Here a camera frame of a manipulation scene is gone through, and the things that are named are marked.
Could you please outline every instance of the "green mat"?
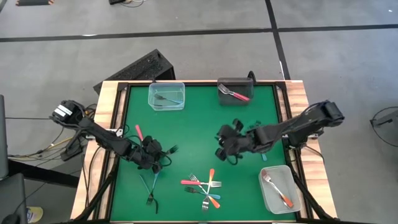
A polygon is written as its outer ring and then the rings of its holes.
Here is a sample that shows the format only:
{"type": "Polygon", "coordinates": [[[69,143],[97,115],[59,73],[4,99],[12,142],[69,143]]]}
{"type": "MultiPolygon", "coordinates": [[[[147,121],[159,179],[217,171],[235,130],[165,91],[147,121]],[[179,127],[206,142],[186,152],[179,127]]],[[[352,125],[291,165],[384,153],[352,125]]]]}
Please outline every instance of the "green mat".
{"type": "Polygon", "coordinates": [[[282,144],[278,142],[266,155],[246,152],[238,165],[232,166],[215,156],[218,143],[216,133],[223,124],[240,119],[246,127],[260,121],[261,124],[277,123],[274,94],[271,86],[256,86],[255,98],[248,106],[221,106],[215,86],[186,86],[185,108],[180,111],[154,111],[147,103],[148,87],[132,87],[126,124],[129,134],[135,133],[139,124],[143,135],[156,138],[168,150],[178,145],[171,155],[172,165],[164,167],[157,179],[154,197],[159,202],[146,205],[147,190],[139,174],[152,188],[154,174],[151,170],[138,170],[132,162],[121,160],[114,192],[112,221],[220,221],[220,220],[295,220],[293,213],[274,215],[266,210],[258,175],[263,167],[285,164],[282,144]],[[214,181],[222,181],[221,188],[212,188],[211,194],[221,195],[221,207],[211,203],[203,213],[202,194],[184,191],[182,179],[194,173],[207,182],[209,170],[215,169],[214,181]]]}

